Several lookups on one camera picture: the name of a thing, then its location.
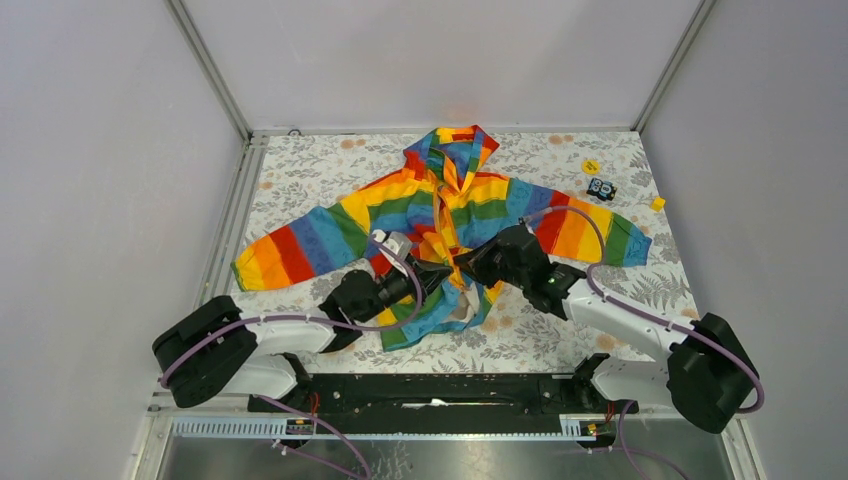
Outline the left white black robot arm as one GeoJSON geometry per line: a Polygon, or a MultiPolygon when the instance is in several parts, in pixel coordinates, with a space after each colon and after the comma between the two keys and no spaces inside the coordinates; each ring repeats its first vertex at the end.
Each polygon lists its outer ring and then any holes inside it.
{"type": "Polygon", "coordinates": [[[297,353],[347,347],[367,331],[367,321],[401,300],[429,299],[450,272],[412,257],[384,275],[351,270],[306,314],[247,317],[232,297],[214,297],[154,340],[160,382],[180,408],[220,394],[259,394],[299,410],[311,387],[297,353]]]}

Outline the rainbow striped hooded jacket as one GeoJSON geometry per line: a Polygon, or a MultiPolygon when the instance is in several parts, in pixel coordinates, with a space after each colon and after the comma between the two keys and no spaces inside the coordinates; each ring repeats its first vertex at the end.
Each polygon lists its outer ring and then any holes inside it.
{"type": "Polygon", "coordinates": [[[544,252],[616,267],[643,266],[651,239],[625,217],[484,166],[498,148],[481,127],[440,127],[404,151],[402,168],[328,207],[257,239],[233,262],[243,291],[283,289],[365,258],[378,274],[389,261],[370,244],[377,230],[413,242],[419,260],[452,266],[456,255],[530,216],[544,252]]]}

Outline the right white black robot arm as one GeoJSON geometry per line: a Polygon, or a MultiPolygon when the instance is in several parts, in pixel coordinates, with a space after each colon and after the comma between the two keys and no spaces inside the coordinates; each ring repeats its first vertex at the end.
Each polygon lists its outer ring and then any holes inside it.
{"type": "Polygon", "coordinates": [[[522,225],[509,227],[455,259],[473,280],[508,283],[538,311],[588,325],[644,354],[623,360],[597,353],[574,370],[575,402],[597,412],[610,401],[675,409],[695,427],[722,432],[738,413],[759,409],[763,385],[729,323],[663,315],[605,293],[591,275],[554,262],[522,225]]]}

